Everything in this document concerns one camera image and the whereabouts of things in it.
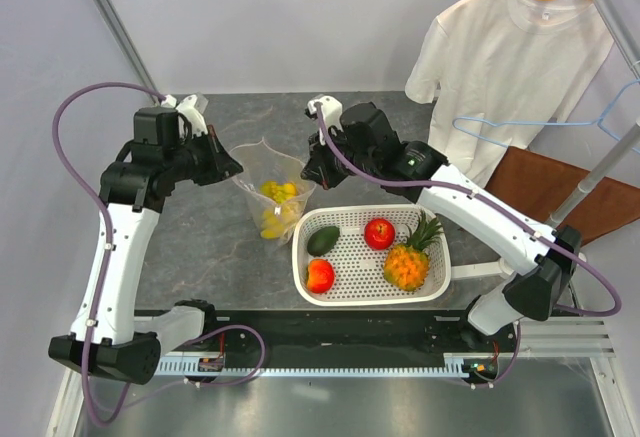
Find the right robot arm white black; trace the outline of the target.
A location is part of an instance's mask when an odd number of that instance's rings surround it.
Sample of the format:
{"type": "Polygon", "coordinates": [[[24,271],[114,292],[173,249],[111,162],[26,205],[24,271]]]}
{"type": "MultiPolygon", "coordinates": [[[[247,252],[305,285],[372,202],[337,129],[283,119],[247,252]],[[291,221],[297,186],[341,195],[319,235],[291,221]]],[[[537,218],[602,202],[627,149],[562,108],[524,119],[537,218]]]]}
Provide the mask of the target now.
{"type": "Polygon", "coordinates": [[[478,297],[458,325],[458,338],[477,351],[521,318],[545,321],[569,284],[581,234],[531,220],[478,187],[446,156],[420,141],[402,141],[372,103],[344,108],[321,95],[306,115],[319,130],[309,139],[302,178],[331,189],[358,175],[459,224],[497,252],[512,270],[497,289],[478,297]]]}

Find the yellow banana bunch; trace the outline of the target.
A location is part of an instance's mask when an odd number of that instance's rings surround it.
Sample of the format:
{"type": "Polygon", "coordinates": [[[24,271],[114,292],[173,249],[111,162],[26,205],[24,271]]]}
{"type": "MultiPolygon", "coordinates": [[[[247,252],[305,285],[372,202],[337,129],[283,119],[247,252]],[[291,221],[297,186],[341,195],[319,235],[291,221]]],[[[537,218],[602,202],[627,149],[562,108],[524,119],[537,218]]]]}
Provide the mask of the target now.
{"type": "Polygon", "coordinates": [[[295,225],[300,213],[297,187],[293,182],[266,181],[260,192],[272,201],[261,217],[261,237],[267,240],[283,238],[295,225]]]}

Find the clear zip top bag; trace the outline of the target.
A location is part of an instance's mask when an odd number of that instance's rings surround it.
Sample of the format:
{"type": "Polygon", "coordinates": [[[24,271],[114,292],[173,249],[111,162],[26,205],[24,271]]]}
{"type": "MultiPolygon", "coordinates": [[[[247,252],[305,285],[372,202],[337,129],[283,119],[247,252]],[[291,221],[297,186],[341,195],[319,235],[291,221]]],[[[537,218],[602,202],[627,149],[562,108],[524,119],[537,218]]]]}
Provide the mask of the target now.
{"type": "Polygon", "coordinates": [[[230,155],[244,169],[232,181],[242,190],[260,237],[274,246],[288,243],[316,189],[301,178],[303,162],[264,139],[238,145],[230,155]]]}

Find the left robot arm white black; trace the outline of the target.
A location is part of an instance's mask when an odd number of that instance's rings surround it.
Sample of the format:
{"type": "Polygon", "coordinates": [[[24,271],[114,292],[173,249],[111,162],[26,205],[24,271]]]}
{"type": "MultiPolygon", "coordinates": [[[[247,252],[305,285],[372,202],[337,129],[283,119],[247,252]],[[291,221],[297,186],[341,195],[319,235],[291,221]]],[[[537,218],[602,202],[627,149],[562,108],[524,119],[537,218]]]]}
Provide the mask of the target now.
{"type": "Polygon", "coordinates": [[[198,350],[218,342],[215,308],[204,300],[181,300],[149,321],[134,321],[144,256],[176,184],[190,180],[206,186],[243,171],[203,113],[193,95],[135,113],[133,139],[100,179],[99,199],[112,224],[100,227],[87,289],[69,333],[49,343],[54,361],[94,377],[143,385],[166,353],[187,342],[198,350]]]}

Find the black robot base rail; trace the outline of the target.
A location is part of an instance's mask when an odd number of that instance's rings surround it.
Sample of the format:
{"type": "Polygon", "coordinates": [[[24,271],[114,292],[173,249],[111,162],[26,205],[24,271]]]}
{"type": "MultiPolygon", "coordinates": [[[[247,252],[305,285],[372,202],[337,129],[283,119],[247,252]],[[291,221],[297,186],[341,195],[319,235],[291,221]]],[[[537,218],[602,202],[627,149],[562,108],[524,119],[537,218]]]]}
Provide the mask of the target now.
{"type": "Polygon", "coordinates": [[[512,325],[486,337],[463,329],[461,318],[456,310],[219,310],[212,328],[256,330],[266,345],[265,369],[440,367],[446,354],[515,349],[512,325]]]}

